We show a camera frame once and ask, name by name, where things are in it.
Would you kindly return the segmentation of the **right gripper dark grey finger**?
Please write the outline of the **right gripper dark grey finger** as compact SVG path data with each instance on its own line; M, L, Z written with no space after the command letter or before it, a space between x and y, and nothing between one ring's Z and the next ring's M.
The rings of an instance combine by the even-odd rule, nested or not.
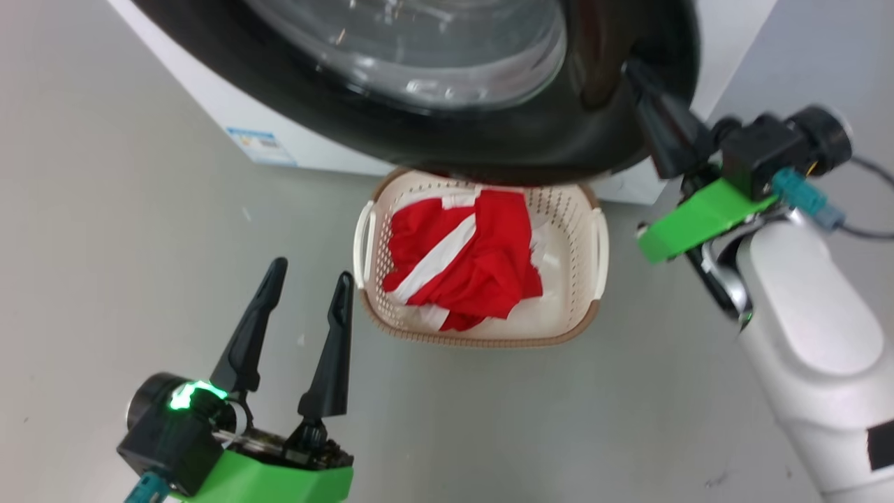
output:
M639 59L625 61L624 80L658 178L675 179L707 163L716 152L713 136L689 105L669 92L659 76Z

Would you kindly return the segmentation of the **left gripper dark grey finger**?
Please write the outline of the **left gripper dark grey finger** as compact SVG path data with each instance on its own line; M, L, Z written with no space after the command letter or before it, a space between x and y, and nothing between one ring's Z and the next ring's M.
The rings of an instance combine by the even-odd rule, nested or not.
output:
M242 318L210 377L215 388L229 394L254 393L260 385L258 364L270 315L280 302L288 260L275 258L250 299Z
M297 408L301 423L290 436L293 448L320 448L327 439L325 419L347 414L353 340L354 277L339 274L327 311L328 332L311 385Z

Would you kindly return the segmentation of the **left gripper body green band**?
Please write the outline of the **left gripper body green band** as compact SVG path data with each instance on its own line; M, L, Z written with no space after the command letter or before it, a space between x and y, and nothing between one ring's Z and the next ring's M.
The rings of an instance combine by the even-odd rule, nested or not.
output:
M344 503L353 481L354 457L322 420L303 420L288 437L248 429L240 436L220 430L228 444L198 493L172 493L181 503Z

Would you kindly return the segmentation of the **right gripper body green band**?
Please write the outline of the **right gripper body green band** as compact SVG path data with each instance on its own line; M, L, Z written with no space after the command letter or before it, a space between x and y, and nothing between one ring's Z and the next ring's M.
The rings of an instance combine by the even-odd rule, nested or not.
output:
M681 203L636 235L639 251L651 263L683 255L755 220L778 203L774 194L751 200L718 171L684 176L681 190Z

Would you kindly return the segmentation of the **red garment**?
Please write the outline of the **red garment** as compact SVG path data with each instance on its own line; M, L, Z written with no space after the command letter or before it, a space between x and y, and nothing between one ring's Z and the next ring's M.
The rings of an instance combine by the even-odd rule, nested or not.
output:
M425 327L464 332L507 319L543 295L520 190L440 187L401 197L390 219L392 270L382 289Z

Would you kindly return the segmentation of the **cream perforated laundry basket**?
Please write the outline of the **cream perforated laundry basket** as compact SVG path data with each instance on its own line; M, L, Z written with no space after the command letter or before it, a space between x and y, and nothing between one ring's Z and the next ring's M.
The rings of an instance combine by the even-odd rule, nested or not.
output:
M401 306L384 292L384 277L393 270L390 224L399 204L473 188L470 182L409 170L394 170L380 182L361 210L353 239L353 274L371 321L399 340L439 346L537 348L577 337L599 311L610 252L606 216L584 184L522 189L536 236L534 264L543 295L523 300L507 319L490 319L464 332L440 332L425 325L419 309Z

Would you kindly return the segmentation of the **blue energy label sticker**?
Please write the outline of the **blue energy label sticker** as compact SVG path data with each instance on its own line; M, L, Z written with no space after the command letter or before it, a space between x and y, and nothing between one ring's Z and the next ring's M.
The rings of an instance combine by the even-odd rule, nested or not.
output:
M291 166L297 168L298 163L272 133L227 127L230 139L254 163L271 166Z

